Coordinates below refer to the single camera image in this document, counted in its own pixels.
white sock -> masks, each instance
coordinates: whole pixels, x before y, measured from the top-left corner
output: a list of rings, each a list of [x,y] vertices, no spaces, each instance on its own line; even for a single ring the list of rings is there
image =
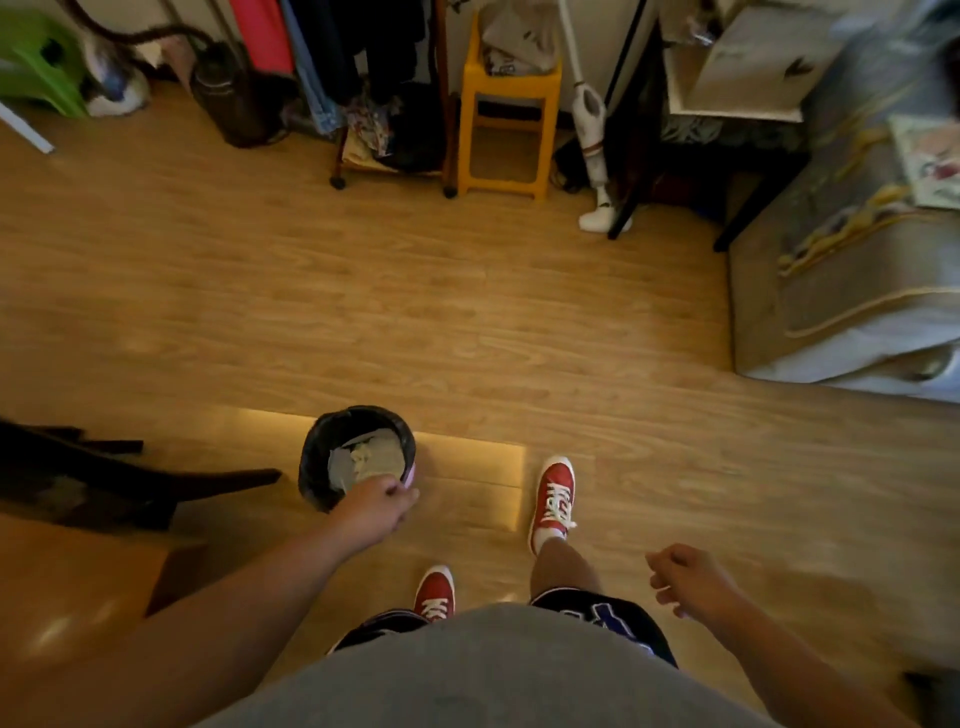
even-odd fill
[[[565,534],[557,528],[537,528],[534,530],[534,553],[540,553],[540,549],[550,539],[563,539],[566,541]]]

hose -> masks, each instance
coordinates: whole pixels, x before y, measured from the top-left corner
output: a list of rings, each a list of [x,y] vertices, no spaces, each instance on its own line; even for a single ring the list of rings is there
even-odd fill
[[[139,31],[137,33],[117,33],[109,28],[105,28],[92,17],[90,17],[81,7],[78,0],[60,0],[60,4],[63,6],[63,9],[67,11],[70,17],[77,21],[77,23],[97,34],[98,36],[121,45],[139,45],[140,43],[147,43],[151,40],[160,40],[161,38],[169,36],[191,36],[203,43],[204,46],[210,46],[214,43],[214,40],[210,35],[199,28],[194,28],[192,25],[186,25],[185,23],[158,25],[154,28],[148,28],[145,31]]]

hand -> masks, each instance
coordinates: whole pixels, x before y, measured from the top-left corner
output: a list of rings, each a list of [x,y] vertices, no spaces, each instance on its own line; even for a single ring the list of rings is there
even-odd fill
[[[349,557],[396,531],[419,497],[419,490],[404,488],[392,475],[374,475],[350,488],[326,526],[337,533]]]
[[[660,604],[676,604],[673,613],[692,617],[718,636],[750,604],[736,583],[706,551],[684,544],[648,553],[650,586]]]

red sneaker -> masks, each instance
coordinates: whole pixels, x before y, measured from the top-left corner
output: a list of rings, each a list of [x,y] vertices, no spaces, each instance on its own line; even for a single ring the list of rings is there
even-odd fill
[[[429,621],[452,617],[456,611],[456,596],[453,590],[453,575],[447,567],[430,567],[414,600],[414,612]]]
[[[530,550],[537,555],[534,534],[540,528],[551,528],[566,538],[566,532],[576,523],[570,518],[573,514],[573,496],[576,491],[576,478],[573,466],[565,457],[554,456],[543,464],[540,485],[537,486],[537,506],[534,518],[530,522]]]

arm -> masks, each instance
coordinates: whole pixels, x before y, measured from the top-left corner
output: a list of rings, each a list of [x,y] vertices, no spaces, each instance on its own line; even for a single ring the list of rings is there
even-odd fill
[[[787,728],[916,728],[765,614],[710,554],[676,544],[647,554],[647,563],[657,601],[676,604],[675,615],[701,622],[733,653],[777,722]]]
[[[11,728],[178,728],[253,692],[326,580],[416,502],[390,476],[359,483],[315,529],[145,619],[110,651],[7,696]]]

